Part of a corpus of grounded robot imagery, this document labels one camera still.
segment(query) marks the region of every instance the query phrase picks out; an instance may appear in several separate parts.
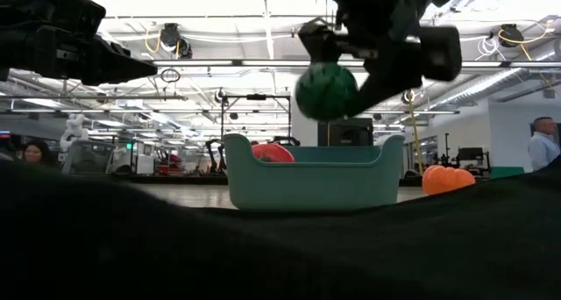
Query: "white robot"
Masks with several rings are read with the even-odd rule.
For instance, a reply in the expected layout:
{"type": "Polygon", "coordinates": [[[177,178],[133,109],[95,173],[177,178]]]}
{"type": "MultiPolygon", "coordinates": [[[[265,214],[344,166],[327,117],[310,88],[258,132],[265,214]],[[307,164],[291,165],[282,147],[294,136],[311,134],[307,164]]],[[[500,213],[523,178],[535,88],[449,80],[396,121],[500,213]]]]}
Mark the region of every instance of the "white robot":
{"type": "Polygon", "coordinates": [[[72,142],[78,139],[89,139],[88,129],[82,127],[86,117],[82,114],[70,114],[66,123],[66,129],[60,137],[59,162],[64,162],[67,157],[68,149],[72,142]]]}

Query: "orange object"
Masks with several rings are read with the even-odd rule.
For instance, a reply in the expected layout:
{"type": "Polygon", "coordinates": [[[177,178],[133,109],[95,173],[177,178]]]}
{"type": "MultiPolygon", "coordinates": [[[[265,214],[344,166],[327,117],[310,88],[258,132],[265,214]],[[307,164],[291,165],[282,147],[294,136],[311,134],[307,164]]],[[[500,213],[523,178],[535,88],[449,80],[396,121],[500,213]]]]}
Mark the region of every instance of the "orange object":
{"type": "Polygon", "coordinates": [[[261,161],[292,163],[295,157],[285,147],[275,143],[252,146],[253,155],[261,161]]]}
{"type": "Polygon", "coordinates": [[[475,177],[472,173],[462,168],[433,165],[427,168],[423,174],[423,190],[427,195],[442,194],[474,183],[475,177]]]}

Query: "man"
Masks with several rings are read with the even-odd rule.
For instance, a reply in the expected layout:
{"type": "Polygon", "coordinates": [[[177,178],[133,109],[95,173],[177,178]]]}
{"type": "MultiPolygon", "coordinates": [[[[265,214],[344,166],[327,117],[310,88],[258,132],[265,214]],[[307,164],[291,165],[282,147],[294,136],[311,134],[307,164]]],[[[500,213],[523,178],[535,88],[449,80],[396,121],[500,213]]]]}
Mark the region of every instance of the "man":
{"type": "Polygon", "coordinates": [[[529,141],[529,157],[534,171],[545,168],[560,154],[559,145],[553,139],[556,126],[551,117],[534,120],[534,135],[529,141]]]}

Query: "person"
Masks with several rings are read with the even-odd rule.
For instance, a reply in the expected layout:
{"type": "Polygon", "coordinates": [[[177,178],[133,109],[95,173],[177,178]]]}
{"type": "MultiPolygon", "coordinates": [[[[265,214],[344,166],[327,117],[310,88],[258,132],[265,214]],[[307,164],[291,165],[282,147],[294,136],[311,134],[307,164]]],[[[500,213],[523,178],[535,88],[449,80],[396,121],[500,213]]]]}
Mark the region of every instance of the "person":
{"type": "Polygon", "coordinates": [[[551,117],[534,120],[534,135],[529,141],[529,157],[534,171],[550,165],[560,154],[559,145],[553,139],[556,126],[551,117]]]}
{"type": "Polygon", "coordinates": [[[35,139],[24,147],[23,159],[30,163],[40,163],[49,167],[54,166],[54,156],[45,141],[35,139]]]}

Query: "black fabric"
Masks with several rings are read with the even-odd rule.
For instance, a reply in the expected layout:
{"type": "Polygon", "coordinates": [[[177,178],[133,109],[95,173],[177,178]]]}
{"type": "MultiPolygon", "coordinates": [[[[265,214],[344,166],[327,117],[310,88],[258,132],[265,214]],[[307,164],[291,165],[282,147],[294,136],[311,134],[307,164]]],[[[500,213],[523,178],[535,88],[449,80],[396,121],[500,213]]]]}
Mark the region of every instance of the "black fabric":
{"type": "Polygon", "coordinates": [[[0,298],[559,299],[559,162],[294,214],[189,209],[0,161],[0,298]]]}

